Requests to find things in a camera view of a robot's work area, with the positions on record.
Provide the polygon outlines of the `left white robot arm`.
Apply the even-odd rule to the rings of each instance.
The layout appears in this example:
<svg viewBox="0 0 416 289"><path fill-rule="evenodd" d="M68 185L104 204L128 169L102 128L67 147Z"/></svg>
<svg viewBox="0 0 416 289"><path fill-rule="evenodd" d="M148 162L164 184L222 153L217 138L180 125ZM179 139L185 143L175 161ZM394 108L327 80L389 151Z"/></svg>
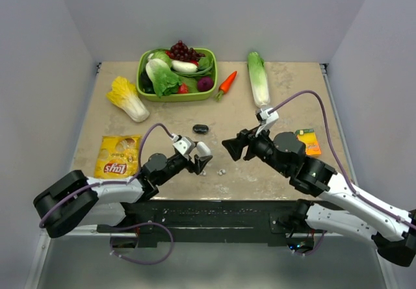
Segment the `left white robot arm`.
<svg viewBox="0 0 416 289"><path fill-rule="evenodd" d="M155 153L139 169L138 175L124 179L97 179L73 170L34 198L40 227L50 238L68 234L83 225L108 225L120 232L130 231L134 215L125 203L148 201L159 187L183 170L199 175L212 159L203 142L181 138L173 144L175 153L166 157Z"/></svg>

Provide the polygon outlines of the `black earbud charging case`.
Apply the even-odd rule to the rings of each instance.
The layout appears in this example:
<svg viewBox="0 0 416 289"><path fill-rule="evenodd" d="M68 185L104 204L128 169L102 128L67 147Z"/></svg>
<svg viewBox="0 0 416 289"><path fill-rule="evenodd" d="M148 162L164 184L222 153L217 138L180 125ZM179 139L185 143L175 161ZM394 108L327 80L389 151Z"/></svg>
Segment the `black earbud charging case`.
<svg viewBox="0 0 416 289"><path fill-rule="evenodd" d="M192 132L195 134L207 134L209 132L209 127L203 124L196 124L192 127Z"/></svg>

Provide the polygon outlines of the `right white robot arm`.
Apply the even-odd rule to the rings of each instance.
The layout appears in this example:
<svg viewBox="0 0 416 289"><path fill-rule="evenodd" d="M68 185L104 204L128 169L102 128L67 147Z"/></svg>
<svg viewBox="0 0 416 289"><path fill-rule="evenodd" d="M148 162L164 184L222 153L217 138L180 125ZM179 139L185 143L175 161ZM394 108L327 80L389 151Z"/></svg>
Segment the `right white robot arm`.
<svg viewBox="0 0 416 289"><path fill-rule="evenodd" d="M288 229L307 229L350 236L370 244L397 266L408 267L415 258L415 212L388 205L348 184L348 179L325 162L308 156L306 146L292 132L256 134L244 129L222 141L234 161L259 158L289 180L303 194L336 206L299 199L295 209L280 222Z"/></svg>

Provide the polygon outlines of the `white earbud charging case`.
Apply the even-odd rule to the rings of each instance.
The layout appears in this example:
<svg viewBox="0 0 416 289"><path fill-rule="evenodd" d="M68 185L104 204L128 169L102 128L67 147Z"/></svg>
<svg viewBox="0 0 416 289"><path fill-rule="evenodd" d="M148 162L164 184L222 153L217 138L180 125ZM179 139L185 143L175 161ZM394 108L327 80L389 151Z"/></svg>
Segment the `white earbud charging case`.
<svg viewBox="0 0 416 289"><path fill-rule="evenodd" d="M211 157L212 156L212 151L209 149L209 147L204 142L197 142L196 143L196 149L197 149L198 156L200 158L205 158L205 157Z"/></svg>

